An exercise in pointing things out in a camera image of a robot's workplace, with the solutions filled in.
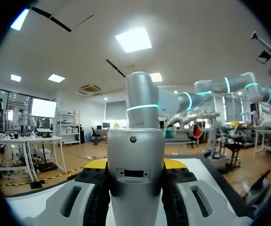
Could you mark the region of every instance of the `white shelving unit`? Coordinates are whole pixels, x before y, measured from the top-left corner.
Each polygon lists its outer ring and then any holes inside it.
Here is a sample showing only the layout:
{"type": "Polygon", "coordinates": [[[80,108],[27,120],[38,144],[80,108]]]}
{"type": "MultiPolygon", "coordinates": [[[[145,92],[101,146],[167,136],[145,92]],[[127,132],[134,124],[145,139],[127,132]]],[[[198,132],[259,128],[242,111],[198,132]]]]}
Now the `white shelving unit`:
{"type": "Polygon", "coordinates": [[[69,144],[81,144],[80,139],[80,110],[74,110],[70,113],[69,111],[61,111],[58,109],[57,111],[57,135],[62,137],[63,140],[59,141],[62,142],[62,145],[69,145],[69,144]],[[69,124],[63,124],[62,122],[66,120],[69,124]],[[62,133],[62,129],[66,129],[67,127],[78,128],[77,133],[62,133]]]}

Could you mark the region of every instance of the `square ceiling light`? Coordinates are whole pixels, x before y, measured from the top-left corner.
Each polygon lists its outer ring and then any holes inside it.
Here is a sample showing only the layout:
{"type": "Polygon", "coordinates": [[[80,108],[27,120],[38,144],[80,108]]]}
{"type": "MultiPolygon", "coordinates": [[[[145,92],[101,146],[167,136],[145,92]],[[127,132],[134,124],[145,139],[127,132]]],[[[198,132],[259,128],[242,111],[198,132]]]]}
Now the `square ceiling light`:
{"type": "Polygon", "coordinates": [[[17,19],[13,22],[13,24],[11,25],[11,28],[20,31],[22,24],[27,16],[29,12],[29,9],[25,9],[23,10],[23,12],[17,17],[17,19]]]}
{"type": "Polygon", "coordinates": [[[126,53],[152,48],[145,28],[136,28],[115,37],[126,53]]]}
{"type": "Polygon", "coordinates": [[[14,74],[11,74],[11,80],[20,82],[21,81],[21,77],[17,76],[17,75],[14,75],[14,74]]]}
{"type": "Polygon", "coordinates": [[[61,77],[61,76],[58,76],[56,74],[52,74],[48,80],[51,80],[51,81],[54,81],[54,82],[57,82],[57,83],[60,83],[61,81],[63,81],[65,78],[64,77],[61,77]]]}
{"type": "Polygon", "coordinates": [[[152,73],[150,74],[152,81],[157,82],[157,81],[162,81],[162,75],[160,73],[152,73]]]}

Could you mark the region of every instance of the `cup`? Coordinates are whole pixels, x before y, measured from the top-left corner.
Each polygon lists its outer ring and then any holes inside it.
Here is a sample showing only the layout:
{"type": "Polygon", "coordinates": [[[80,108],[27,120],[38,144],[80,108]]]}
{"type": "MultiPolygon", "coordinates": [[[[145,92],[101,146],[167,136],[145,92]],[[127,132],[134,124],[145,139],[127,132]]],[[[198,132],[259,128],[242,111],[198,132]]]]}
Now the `cup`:
{"type": "Polygon", "coordinates": [[[4,138],[5,134],[4,133],[0,133],[0,139],[4,138]]]}

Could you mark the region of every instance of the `white screen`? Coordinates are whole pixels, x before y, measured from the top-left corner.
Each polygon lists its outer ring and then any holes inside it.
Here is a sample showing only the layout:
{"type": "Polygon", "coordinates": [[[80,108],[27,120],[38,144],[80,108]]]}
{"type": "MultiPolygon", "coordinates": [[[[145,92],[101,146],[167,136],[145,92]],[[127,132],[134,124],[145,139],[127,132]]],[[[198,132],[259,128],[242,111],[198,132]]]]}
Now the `white screen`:
{"type": "Polygon", "coordinates": [[[32,116],[54,118],[57,103],[48,100],[33,99],[32,116]]]}

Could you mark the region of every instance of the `monitor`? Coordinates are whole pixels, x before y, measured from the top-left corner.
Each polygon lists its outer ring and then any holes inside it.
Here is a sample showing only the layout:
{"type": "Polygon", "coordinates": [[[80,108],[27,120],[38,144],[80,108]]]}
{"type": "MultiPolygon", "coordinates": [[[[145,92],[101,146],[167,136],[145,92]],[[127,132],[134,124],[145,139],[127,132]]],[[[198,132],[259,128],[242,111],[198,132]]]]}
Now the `monitor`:
{"type": "Polygon", "coordinates": [[[31,116],[54,118],[57,103],[54,101],[33,99],[31,116]]]}
{"type": "Polygon", "coordinates": [[[103,128],[110,128],[110,123],[103,122],[103,128]]]}
{"type": "Polygon", "coordinates": [[[159,121],[159,127],[160,127],[161,129],[164,128],[164,121],[159,121]]]}

